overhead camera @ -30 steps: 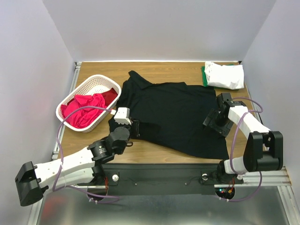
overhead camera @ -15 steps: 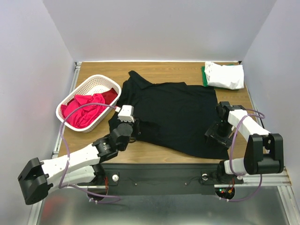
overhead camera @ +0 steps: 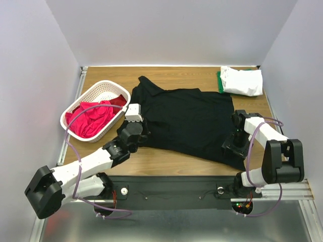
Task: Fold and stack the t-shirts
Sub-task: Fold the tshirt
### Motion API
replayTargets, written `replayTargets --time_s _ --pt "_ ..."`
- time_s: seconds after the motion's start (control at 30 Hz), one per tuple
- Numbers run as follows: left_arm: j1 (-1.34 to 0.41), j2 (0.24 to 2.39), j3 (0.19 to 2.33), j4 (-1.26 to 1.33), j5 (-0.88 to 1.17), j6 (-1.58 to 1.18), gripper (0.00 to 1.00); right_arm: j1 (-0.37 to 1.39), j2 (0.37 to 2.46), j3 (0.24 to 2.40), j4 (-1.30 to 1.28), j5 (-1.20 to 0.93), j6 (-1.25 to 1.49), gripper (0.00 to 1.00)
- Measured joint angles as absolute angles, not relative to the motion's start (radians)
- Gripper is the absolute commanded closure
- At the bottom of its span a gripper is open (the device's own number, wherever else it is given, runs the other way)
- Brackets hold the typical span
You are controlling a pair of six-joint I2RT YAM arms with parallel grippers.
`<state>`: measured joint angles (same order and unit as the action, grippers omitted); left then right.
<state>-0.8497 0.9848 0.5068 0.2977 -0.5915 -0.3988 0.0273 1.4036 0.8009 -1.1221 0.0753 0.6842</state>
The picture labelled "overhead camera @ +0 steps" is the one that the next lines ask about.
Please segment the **black t shirt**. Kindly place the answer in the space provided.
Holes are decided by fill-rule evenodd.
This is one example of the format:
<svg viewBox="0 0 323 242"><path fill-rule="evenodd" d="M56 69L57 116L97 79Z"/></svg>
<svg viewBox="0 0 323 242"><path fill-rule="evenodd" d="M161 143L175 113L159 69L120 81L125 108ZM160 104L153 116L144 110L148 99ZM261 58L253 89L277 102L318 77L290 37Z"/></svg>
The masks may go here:
<svg viewBox="0 0 323 242"><path fill-rule="evenodd" d="M239 157L226 157L222 144L234 131L228 94L195 89L164 90L145 76L132 90L150 135L141 147L173 150L245 170Z"/></svg>

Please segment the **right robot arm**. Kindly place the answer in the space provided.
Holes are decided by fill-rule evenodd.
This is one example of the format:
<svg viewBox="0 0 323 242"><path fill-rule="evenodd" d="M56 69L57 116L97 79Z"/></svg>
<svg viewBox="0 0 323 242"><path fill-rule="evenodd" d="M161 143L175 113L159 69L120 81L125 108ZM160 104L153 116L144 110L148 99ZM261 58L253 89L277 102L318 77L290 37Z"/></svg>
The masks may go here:
<svg viewBox="0 0 323 242"><path fill-rule="evenodd" d="M280 134L271 124L282 123L273 118L264 118L259 113L247 113L236 110L232 114L234 131L222 144L225 157L250 162L254 141L264 148L262 165L236 174L230 192L236 197L243 197L270 184L302 182L305 177L303 146L298 139L289 139Z"/></svg>

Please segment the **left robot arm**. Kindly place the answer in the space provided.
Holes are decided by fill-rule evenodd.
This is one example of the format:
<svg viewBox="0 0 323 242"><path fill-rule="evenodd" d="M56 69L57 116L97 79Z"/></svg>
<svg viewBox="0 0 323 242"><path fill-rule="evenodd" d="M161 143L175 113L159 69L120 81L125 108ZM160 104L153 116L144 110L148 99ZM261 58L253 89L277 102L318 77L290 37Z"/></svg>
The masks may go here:
<svg viewBox="0 0 323 242"><path fill-rule="evenodd" d="M130 158L150 134L147 121L124 121L124 128L103 147L76 161L49 168L39 168L25 189L25 196L39 219L55 214L64 204L86 197L108 198L113 191L104 170Z"/></svg>

